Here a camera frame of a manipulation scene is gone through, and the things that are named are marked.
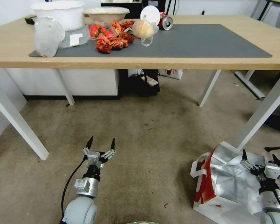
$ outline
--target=plastic container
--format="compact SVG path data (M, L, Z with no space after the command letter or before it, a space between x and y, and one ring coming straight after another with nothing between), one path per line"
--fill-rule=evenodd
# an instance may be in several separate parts
M109 6L84 10L84 14L89 15L95 24L102 24L105 27L109 27L114 20L123 20L128 13L130 10L127 8Z
M65 32L65 37L59 44L59 48L69 48L82 45L87 43L89 39L90 33L88 25L85 25L82 29Z
M34 24L34 49L42 57L53 57L65 37L62 25L49 17L38 18Z
M31 8L38 18L54 18L63 26L65 31L70 31L84 27L83 5L84 2L78 1L56 1L36 3Z

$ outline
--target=floor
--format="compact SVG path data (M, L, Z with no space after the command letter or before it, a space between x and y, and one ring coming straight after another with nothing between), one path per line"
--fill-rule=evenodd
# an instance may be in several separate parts
M39 160L12 126L0 135L0 223L59 223L64 185L92 135L92 150L109 150L115 137L117 151L101 172L95 223L213 223L192 209L197 180L190 177L191 163L221 140L232 143L261 101L232 71L222 71L198 107L210 74L160 77L161 91L147 98L81 100L69 107L65 100L29 101L21 114L50 154ZM256 72L251 81L267 93L275 76ZM280 132L264 125L245 149L269 155L265 146L280 146ZM280 158L280 150L275 154ZM73 179L85 171L82 166ZM72 186L65 206L76 198Z

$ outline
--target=table leg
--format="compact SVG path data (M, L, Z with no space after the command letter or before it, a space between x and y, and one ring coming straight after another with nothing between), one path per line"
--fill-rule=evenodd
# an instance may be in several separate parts
M244 76L241 72L236 71L235 76L238 77L260 100L265 99L265 95L250 82L250 78L255 70L249 70Z
M279 105L280 79L271 89L258 109L251 116L249 121L245 124L243 130L240 132L237 139L233 142L232 145L235 148L241 150Z
M208 80L208 83L206 85L206 88L204 89L204 92L198 102L198 105L200 107L203 107L203 105L204 105L205 101L207 100L207 97L220 73L221 73L221 70L213 70L213 72Z
M74 98L72 97L69 87L67 86L67 83L63 77L61 70L56 68L56 69L53 69L53 72L54 72L57 80L59 81L60 87L63 89L63 92L68 100L68 103L71 106L73 106L75 104L75 101L74 101Z
M5 95L5 93L0 88L0 111L9 120L9 122L14 126L14 128L19 132L19 134L25 139L25 141L30 145L34 152L42 159L45 160L49 152L46 150L44 145L37 138L35 133L26 123L24 118Z

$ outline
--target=wooden table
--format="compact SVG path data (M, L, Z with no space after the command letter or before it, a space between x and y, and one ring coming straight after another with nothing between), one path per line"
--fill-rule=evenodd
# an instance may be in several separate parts
M72 95L63 79L61 68L103 69L210 69L213 73L202 94L203 106L222 69L280 70L280 30L246 16L173 16L175 24L222 24L265 50L271 58L40 58L29 57L34 49L34 27L20 19L0 27L0 68L52 68L63 86L70 104ZM233 146L242 149L280 104L280 80L270 91ZM0 89L0 110L41 159L48 151Z

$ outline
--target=black baseboard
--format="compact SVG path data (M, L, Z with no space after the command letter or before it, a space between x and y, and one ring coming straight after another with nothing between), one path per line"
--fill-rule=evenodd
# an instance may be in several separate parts
M66 100L66 96L31 96L24 95L28 100ZM72 96L74 100L119 100L120 96Z

